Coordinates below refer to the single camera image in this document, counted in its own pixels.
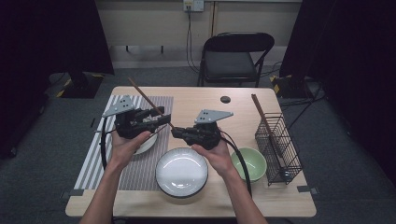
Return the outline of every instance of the bowl rim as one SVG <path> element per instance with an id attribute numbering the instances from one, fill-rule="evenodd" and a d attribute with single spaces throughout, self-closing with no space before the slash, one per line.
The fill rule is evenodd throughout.
<path id="1" fill-rule="evenodd" d="M 260 155 L 261 155 L 261 158 L 262 158 L 263 161 L 265 162 L 264 172 L 263 172 L 258 178 L 252 179 L 251 176 L 249 176 L 249 177 L 250 177 L 250 183 L 251 183 L 251 182 L 256 182 L 256 181 L 260 180 L 260 179 L 266 174 L 266 172 L 267 172 L 267 169 L 268 169 L 267 159 L 265 159 L 264 155 L 262 155 L 262 153 L 261 153 L 258 149 L 256 149 L 256 148 L 253 148 L 253 147 L 239 147 L 238 150 L 241 151 L 241 149 L 243 149 L 243 148 L 247 149 L 248 151 L 253 151 L 253 150 L 256 151 L 257 153 L 256 153 L 256 152 L 254 152 L 254 153 L 260 154 Z M 233 155 L 235 155 L 235 157 L 238 159 L 238 157 L 236 156 L 235 151 L 232 153 L 231 157 L 233 157 Z M 241 177 L 241 179 L 243 179 L 244 181 L 246 181 L 246 178 L 245 178 L 245 177 L 242 177 L 241 174 L 239 174 L 239 176 Z"/>

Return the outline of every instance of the white plate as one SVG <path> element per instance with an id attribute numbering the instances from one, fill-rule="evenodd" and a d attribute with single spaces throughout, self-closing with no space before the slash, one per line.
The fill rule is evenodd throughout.
<path id="1" fill-rule="evenodd" d="M 206 160 L 191 148 L 172 149 L 158 161 L 155 178 L 166 194 L 176 198 L 190 197 L 206 183 Z"/>
<path id="2" fill-rule="evenodd" d="M 155 143 L 155 141 L 157 141 L 157 137 L 158 134 L 154 134 L 154 136 L 150 137 L 149 140 L 147 140 L 145 143 L 143 143 L 140 148 L 136 151 L 135 155 L 143 153 L 147 150 L 149 150 Z"/>

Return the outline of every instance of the chopsticks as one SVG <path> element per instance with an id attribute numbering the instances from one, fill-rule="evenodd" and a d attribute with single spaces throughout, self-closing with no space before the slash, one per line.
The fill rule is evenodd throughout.
<path id="1" fill-rule="evenodd" d="M 259 99 L 257 98 L 256 94 L 251 94 L 251 98 L 253 99 L 254 105 L 257 107 L 260 117 L 262 118 L 262 123 L 264 124 L 265 129 L 268 132 L 272 148 L 276 151 L 276 154 L 278 157 L 283 158 L 282 151 L 280 150 L 280 147 L 277 144 L 275 136 L 274 136 L 273 132 L 271 131 L 271 127 L 268 124 L 267 118 L 265 117 L 264 112 L 262 111 L 262 107 L 260 106 Z"/>
<path id="2" fill-rule="evenodd" d="M 145 98 L 147 102 L 157 111 L 157 113 L 163 116 L 163 112 L 161 112 L 161 110 L 159 110 L 158 107 L 150 101 L 147 95 L 140 90 L 140 88 L 136 85 L 136 83 L 134 83 L 134 81 L 130 77 L 128 77 L 128 79 L 131 82 L 131 84 L 134 86 L 134 88 L 143 96 L 143 98 Z M 172 129 L 175 128 L 175 126 L 173 126 L 171 122 L 169 122 L 169 126 L 171 126 Z"/>

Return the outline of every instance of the table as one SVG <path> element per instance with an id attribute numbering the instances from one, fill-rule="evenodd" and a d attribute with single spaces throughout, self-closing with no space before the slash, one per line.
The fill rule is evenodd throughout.
<path id="1" fill-rule="evenodd" d="M 191 127 L 201 109 L 231 111 L 233 116 L 219 120 L 218 125 L 228 133 L 239 147 L 257 148 L 254 133 L 260 115 L 251 100 L 256 94 L 264 113 L 279 113 L 276 95 L 271 89 L 255 88 L 198 88 L 198 87 L 142 87 L 147 96 L 172 96 L 172 124 Z M 113 95 L 139 95 L 133 87 L 117 87 Z M 229 96 L 224 104 L 221 96 Z M 168 150 L 187 147 L 181 139 L 169 137 Z M 227 189 L 215 170 L 209 165 L 205 187 L 188 199 L 171 198 L 161 191 L 119 190 L 114 204 L 115 217 L 234 217 Z M 264 176 L 252 183 L 253 200 L 266 217 L 312 217 L 316 207 L 310 192 L 299 192 L 306 186 L 301 171 L 288 185 L 275 183 L 267 186 Z M 70 217 L 81 217 L 88 207 L 94 189 L 84 190 L 81 196 L 71 196 L 65 212 Z"/>

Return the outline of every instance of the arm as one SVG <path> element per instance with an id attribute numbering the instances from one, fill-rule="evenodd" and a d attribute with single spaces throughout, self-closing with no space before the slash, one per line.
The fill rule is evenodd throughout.
<path id="1" fill-rule="evenodd" d="M 206 157 L 223 178 L 239 224 L 267 223 L 262 212 L 251 199 L 246 184 L 233 166 L 230 152 L 224 141 L 220 141 L 219 145 L 211 150 L 206 150 L 198 145 L 192 145 L 191 148 Z"/>
<path id="2" fill-rule="evenodd" d="M 120 138 L 117 132 L 112 132 L 111 135 L 113 148 L 111 159 L 80 223 L 111 223 L 122 170 L 128 165 L 140 145 L 149 138 L 150 132 L 143 132 L 132 140 Z"/>

